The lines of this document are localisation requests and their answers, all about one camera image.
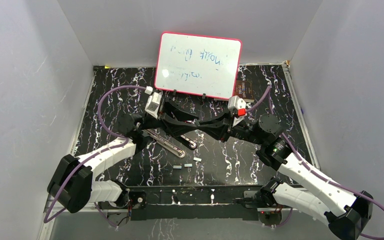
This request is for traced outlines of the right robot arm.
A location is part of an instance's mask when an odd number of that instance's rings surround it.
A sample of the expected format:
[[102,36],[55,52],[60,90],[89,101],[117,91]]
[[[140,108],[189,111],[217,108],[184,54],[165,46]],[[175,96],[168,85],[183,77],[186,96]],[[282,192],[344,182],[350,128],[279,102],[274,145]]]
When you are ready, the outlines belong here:
[[306,189],[296,190],[272,178],[261,189],[262,202],[295,208],[321,221],[341,240],[356,240],[371,219],[373,197],[365,192],[345,188],[301,157],[284,136],[278,118],[263,114],[255,122],[226,113],[207,121],[195,120],[193,130],[200,130],[216,140],[229,137],[259,145],[258,158],[265,166],[288,176]]

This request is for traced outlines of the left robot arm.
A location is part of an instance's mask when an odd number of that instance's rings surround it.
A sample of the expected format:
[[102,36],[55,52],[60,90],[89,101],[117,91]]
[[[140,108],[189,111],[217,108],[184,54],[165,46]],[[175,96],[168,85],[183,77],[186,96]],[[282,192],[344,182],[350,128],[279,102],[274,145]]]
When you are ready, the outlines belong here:
[[144,113],[125,113],[118,118],[120,137],[89,153],[64,156],[47,191],[54,203],[60,203],[72,214],[89,203],[108,202],[116,208],[125,208],[132,203],[130,189],[118,180],[97,181],[96,177],[140,153],[153,140],[146,130],[160,128],[172,135],[176,124],[196,119],[196,114],[181,109],[171,99],[158,102],[150,98]]

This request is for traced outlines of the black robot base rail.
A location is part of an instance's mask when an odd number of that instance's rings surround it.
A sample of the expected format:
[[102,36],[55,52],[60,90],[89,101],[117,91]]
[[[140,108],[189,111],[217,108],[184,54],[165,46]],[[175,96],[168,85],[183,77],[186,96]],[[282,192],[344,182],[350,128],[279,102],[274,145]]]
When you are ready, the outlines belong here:
[[277,224],[290,207],[267,203],[259,185],[132,186],[122,193],[125,206],[101,203],[110,213],[127,212],[131,220],[241,219]]

